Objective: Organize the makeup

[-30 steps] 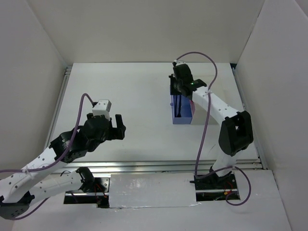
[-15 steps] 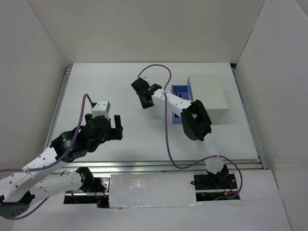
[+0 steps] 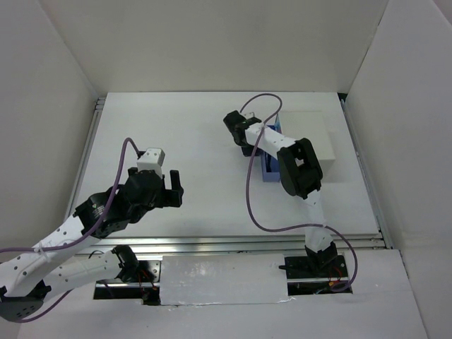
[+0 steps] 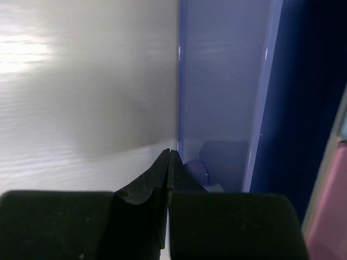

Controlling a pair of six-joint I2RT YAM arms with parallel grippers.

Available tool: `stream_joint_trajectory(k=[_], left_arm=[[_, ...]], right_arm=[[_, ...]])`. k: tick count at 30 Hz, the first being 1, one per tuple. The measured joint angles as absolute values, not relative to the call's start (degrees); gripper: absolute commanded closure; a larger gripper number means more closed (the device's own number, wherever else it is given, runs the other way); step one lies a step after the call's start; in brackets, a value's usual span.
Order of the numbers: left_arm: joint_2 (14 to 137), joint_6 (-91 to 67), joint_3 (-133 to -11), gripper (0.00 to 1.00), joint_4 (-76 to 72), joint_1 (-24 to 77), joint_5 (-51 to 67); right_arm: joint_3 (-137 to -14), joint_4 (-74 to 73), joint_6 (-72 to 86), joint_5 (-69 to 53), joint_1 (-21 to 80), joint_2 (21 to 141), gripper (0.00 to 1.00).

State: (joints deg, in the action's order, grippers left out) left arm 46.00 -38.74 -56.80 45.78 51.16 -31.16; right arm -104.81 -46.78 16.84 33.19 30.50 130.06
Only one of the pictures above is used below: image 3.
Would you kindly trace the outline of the blue drawer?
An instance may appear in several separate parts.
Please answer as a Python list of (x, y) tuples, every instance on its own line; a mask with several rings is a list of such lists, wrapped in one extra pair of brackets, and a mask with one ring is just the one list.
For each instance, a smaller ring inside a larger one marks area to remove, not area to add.
[(281, 119), (280, 119), (280, 114), (276, 115), (275, 121), (274, 121), (274, 129), (278, 132), (278, 133), (282, 133), (282, 129), (281, 129)]

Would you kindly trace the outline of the purple drawer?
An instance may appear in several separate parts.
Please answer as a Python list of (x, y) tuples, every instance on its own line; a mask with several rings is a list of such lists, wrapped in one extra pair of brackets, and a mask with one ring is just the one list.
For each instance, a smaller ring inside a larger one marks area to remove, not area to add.
[(273, 125), (265, 128), (264, 135), (259, 141), (261, 172), (264, 182), (279, 182), (280, 167), (278, 162), (278, 151), (282, 148), (283, 139), (274, 129)]

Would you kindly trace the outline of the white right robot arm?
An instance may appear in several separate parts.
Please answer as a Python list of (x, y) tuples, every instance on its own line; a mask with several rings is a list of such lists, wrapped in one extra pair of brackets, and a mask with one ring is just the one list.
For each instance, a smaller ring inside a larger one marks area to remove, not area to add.
[(296, 140), (273, 130), (256, 117), (246, 118), (238, 111), (230, 112), (223, 119), (234, 142), (249, 157), (252, 167), (257, 151), (262, 151), (278, 161), (280, 183), (290, 196), (302, 200), (302, 211), (308, 222), (289, 227), (268, 228), (260, 225), (251, 209), (249, 185), (251, 174), (246, 176), (246, 207), (251, 221), (264, 232), (286, 232), (303, 229), (304, 248), (307, 253), (307, 268), (312, 275), (323, 276), (332, 267), (338, 251), (327, 226), (321, 205), (321, 180), (323, 171), (311, 141), (307, 138)]

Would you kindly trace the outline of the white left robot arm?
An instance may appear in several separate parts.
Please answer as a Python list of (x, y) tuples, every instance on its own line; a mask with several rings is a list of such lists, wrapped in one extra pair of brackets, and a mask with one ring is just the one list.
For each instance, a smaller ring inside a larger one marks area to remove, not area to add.
[(124, 184), (91, 195), (53, 233), (32, 251), (1, 264), (1, 317), (14, 323), (28, 322), (45, 302), (87, 283), (119, 279), (137, 281), (153, 273), (136, 258), (128, 245), (118, 245), (84, 261), (69, 259), (114, 232), (135, 224), (155, 208), (178, 208), (184, 190), (179, 172), (169, 173), (171, 187), (153, 170), (129, 169)]

